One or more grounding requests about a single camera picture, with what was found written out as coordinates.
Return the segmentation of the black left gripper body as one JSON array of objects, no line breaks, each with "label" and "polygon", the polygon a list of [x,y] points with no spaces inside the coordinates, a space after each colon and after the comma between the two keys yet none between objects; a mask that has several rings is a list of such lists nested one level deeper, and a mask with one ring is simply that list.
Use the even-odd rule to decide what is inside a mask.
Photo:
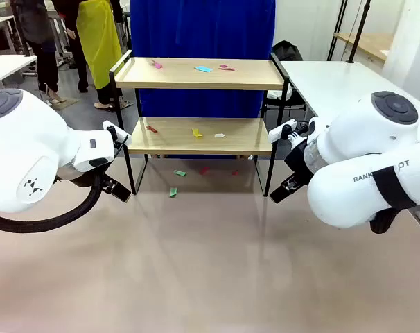
[{"label": "black left gripper body", "polygon": [[55,176],[55,181],[69,181],[77,187],[92,188],[98,191],[105,190],[110,193],[114,188],[114,180],[106,174],[108,165],[93,168],[92,170],[81,172],[73,167],[61,167]]}]

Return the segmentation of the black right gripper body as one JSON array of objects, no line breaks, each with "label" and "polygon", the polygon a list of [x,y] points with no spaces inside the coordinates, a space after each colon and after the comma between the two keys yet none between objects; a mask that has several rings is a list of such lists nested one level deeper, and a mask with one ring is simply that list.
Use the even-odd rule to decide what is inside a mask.
[{"label": "black right gripper body", "polygon": [[307,147],[307,140],[303,138],[301,143],[292,148],[291,152],[285,158],[285,163],[293,171],[286,182],[292,184],[308,184],[313,177],[313,172],[307,167],[304,160],[304,151]]}]

